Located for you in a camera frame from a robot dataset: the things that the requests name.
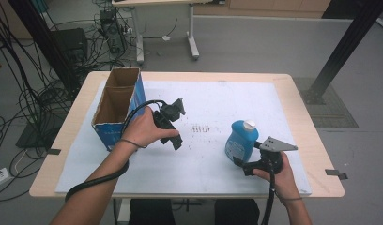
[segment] wristband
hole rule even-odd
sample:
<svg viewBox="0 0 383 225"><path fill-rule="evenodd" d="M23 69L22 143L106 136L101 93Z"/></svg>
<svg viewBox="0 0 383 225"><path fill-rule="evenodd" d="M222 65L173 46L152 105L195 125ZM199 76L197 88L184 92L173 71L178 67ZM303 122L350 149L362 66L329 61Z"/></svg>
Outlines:
<svg viewBox="0 0 383 225"><path fill-rule="evenodd" d="M147 148L147 145L146 146L142 146L142 145L140 145L140 144L137 144L137 143L135 143L135 142L131 142L130 140L126 140L126 139L120 139L120 140L118 140L119 142L124 142L124 143L131 143L131 144L133 144L133 145L135 145L136 147L138 147L138 148Z"/></svg>

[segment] black pole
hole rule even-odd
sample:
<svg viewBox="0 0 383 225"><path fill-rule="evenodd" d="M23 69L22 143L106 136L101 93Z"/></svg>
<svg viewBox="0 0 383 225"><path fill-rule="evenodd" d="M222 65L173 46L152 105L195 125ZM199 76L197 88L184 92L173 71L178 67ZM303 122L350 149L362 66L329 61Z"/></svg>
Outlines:
<svg viewBox="0 0 383 225"><path fill-rule="evenodd" d="M302 91L307 104L323 104L322 96L329 84L341 70L352 52L355 51L364 36L370 30L383 11L383 0L367 0L356 18L347 28L341 41L332 52L326 65L322 68L312 86Z"/></svg>
<svg viewBox="0 0 383 225"><path fill-rule="evenodd" d="M74 75L72 67L66 61L63 53L51 35L51 31L42 20L31 0L8 0L16 14L27 28L33 40L36 41L43 55L48 60L57 77L63 83L74 100L80 91L80 82Z"/></svg>

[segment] power strip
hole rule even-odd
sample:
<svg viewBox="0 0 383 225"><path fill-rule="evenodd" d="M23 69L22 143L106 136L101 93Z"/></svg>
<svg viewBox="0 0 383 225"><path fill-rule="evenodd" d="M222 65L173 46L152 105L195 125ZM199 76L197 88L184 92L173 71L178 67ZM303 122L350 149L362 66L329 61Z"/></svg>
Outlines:
<svg viewBox="0 0 383 225"><path fill-rule="evenodd" d="M0 170L0 185L4 184L6 181L12 179L12 177L8 174L7 168L3 168Z"/></svg>

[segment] blue bottle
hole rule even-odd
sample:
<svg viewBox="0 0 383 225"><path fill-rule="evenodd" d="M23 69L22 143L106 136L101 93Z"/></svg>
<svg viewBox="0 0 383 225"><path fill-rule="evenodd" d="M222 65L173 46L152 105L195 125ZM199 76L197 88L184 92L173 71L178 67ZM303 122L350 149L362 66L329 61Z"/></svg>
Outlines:
<svg viewBox="0 0 383 225"><path fill-rule="evenodd" d="M238 120L232 124L232 134L226 142L224 152L233 161L233 157L248 162L253 153L253 145L259 137L255 122Z"/></svg>

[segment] white paper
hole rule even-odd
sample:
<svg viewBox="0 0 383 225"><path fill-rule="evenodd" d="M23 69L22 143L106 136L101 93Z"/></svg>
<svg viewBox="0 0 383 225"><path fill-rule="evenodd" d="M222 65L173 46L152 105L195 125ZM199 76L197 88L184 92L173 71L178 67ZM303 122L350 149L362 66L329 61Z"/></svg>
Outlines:
<svg viewBox="0 0 383 225"><path fill-rule="evenodd" d="M108 152L91 126L104 82L88 110L56 192L67 192L82 183ZM224 145L237 120L252 119L259 142L268 136L295 144L272 83L260 82L144 82L146 99L172 104L183 98L186 115L173 123L183 139L174 150L160 141L141 149L130 159L130 168L118 180L115 193L132 195L251 196L268 193L268 182L244 176L224 153ZM311 194L298 151L287 152L299 192ZM253 151L250 161L260 158Z"/></svg>

